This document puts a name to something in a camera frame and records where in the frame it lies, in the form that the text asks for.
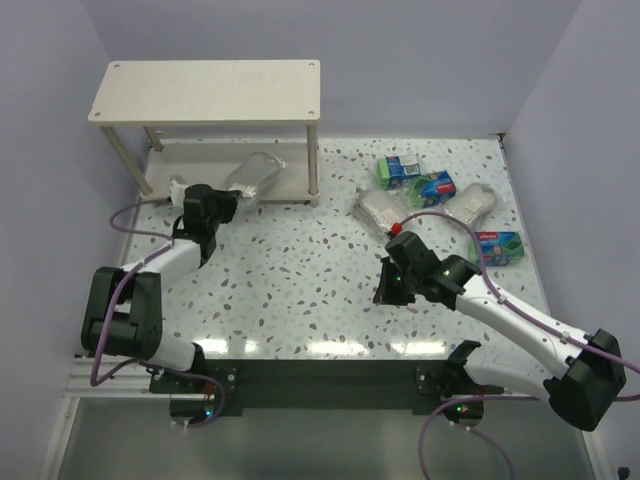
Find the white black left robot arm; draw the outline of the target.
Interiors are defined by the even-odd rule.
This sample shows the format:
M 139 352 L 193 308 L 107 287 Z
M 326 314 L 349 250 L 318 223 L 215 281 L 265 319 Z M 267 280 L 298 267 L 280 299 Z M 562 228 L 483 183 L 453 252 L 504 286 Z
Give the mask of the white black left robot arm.
M 96 270 L 81 330 L 82 347 L 94 354 L 91 385 L 131 363 L 189 375 L 206 372 L 200 345 L 164 331 L 162 297 L 169 286 L 208 263 L 217 231 L 233 220 L 240 199 L 238 190 L 188 186 L 171 233 L 143 233 L 164 239 L 160 248 L 135 262 Z

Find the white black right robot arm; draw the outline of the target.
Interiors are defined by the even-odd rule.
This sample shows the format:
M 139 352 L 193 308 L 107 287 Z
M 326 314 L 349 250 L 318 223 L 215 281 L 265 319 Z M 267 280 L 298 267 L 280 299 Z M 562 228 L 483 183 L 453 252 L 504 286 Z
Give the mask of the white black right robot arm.
M 603 329 L 589 334 L 549 317 L 489 286 L 478 265 L 458 255 L 439 259 L 411 231 L 391 239 L 385 250 L 375 304 L 406 306 L 422 296 L 485 324 L 525 350 L 542 370 L 533 374 L 473 351 L 463 367 L 473 383 L 533 396 L 571 426 L 596 429 L 626 384 L 615 336 Z

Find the green sponge pack red logo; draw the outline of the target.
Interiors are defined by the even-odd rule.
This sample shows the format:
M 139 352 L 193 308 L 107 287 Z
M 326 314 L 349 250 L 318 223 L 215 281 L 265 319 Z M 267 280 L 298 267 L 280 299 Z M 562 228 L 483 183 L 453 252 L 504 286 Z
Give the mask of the green sponge pack red logo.
M 475 243 L 469 243 L 469 257 L 476 263 L 482 257 L 486 267 L 515 266 L 525 258 L 525 248 L 521 235 L 516 231 L 476 231 L 474 233 L 480 252 Z

